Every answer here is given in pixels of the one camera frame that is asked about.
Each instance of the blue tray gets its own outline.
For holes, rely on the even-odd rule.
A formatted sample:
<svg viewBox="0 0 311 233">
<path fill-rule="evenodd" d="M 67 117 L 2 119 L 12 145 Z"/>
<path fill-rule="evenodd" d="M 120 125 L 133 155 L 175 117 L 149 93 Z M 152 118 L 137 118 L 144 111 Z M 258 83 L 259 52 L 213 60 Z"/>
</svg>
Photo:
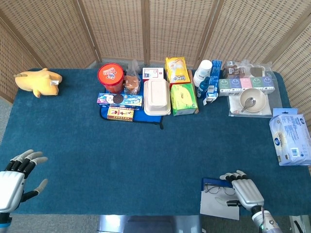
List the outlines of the blue tray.
<svg viewBox="0 0 311 233">
<path fill-rule="evenodd" d="M 139 76 L 141 79 L 139 95 L 143 96 L 144 95 L 144 85 L 142 82 L 142 75 L 140 74 Z M 107 118 L 108 109 L 109 108 L 106 108 L 106 107 L 100 108 L 99 114 L 100 114 L 101 118 L 104 120 L 111 120 L 111 119 Z M 149 116 L 149 115 L 145 114 L 144 110 L 135 110 L 133 122 L 151 123 L 151 124 L 160 125 L 160 128 L 163 130 L 162 119 L 163 119 L 163 116 Z"/>
</svg>

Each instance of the table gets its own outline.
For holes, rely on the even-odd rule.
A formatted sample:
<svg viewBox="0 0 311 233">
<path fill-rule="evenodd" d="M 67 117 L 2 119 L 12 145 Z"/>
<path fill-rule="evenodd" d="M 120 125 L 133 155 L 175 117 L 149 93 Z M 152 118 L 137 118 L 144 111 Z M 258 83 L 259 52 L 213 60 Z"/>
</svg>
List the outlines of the table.
<svg viewBox="0 0 311 233">
<path fill-rule="evenodd" d="M 163 130 L 105 121 L 97 70 L 51 71 L 63 76 L 59 96 L 19 90 L 0 147 L 2 166 L 30 148 L 49 158 L 27 181 L 31 189 L 49 178 L 46 190 L 18 213 L 198 215 L 201 179 L 236 169 L 256 183 L 273 215 L 311 213 L 308 169 L 278 165 L 269 119 L 229 117 L 223 97 L 204 107 L 200 101 L 197 115 L 165 116 Z"/>
</svg>

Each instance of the blue bottle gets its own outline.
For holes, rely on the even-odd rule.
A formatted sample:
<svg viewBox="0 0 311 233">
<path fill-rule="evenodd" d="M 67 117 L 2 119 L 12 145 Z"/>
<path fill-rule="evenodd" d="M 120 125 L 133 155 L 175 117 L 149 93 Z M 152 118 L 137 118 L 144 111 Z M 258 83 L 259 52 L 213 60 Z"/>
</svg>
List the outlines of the blue bottle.
<svg viewBox="0 0 311 233">
<path fill-rule="evenodd" d="M 209 81 L 209 77 L 206 77 L 199 85 L 197 91 L 196 91 L 196 96 L 198 98 L 201 98 L 203 96 L 205 96 L 205 93 L 207 92 L 207 88 L 208 88 L 208 81 Z"/>
</svg>

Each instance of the metal table leg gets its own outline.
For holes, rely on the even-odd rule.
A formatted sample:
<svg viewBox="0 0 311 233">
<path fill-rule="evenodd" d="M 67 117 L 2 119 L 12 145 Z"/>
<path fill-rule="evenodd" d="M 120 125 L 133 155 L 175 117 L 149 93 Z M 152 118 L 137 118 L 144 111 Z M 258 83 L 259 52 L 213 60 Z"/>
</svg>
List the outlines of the metal table leg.
<svg viewBox="0 0 311 233">
<path fill-rule="evenodd" d="M 126 215 L 100 215 L 97 233 L 123 233 L 129 218 Z"/>
<path fill-rule="evenodd" d="M 199 215 L 173 216 L 172 227 L 174 233 L 202 233 Z"/>
<path fill-rule="evenodd" d="M 143 222 L 153 218 L 152 216 L 140 216 L 135 219 L 125 215 L 100 215 L 97 233 L 123 233 L 125 225 L 130 219 L 132 219 L 130 221 Z M 167 216 L 165 218 L 171 222 L 173 233 L 202 233 L 199 215 Z"/>
</svg>

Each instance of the white bottle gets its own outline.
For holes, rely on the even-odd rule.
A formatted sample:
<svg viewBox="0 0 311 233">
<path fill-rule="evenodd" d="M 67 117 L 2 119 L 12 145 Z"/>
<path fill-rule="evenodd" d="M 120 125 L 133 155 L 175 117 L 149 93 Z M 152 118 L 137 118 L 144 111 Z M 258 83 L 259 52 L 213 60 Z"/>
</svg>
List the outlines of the white bottle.
<svg viewBox="0 0 311 233">
<path fill-rule="evenodd" d="M 210 71 L 212 70 L 212 62 L 210 60 L 201 61 L 198 69 L 196 70 L 193 82 L 196 87 L 206 78 L 210 76 Z"/>
</svg>

